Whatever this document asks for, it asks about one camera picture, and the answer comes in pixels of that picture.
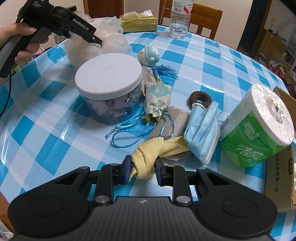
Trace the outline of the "person's left hand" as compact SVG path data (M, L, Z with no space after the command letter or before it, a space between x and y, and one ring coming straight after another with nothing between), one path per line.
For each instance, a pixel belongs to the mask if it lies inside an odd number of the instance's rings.
M47 34L46 28L37 29L26 23L1 27L1 68L27 64L40 45L48 42Z

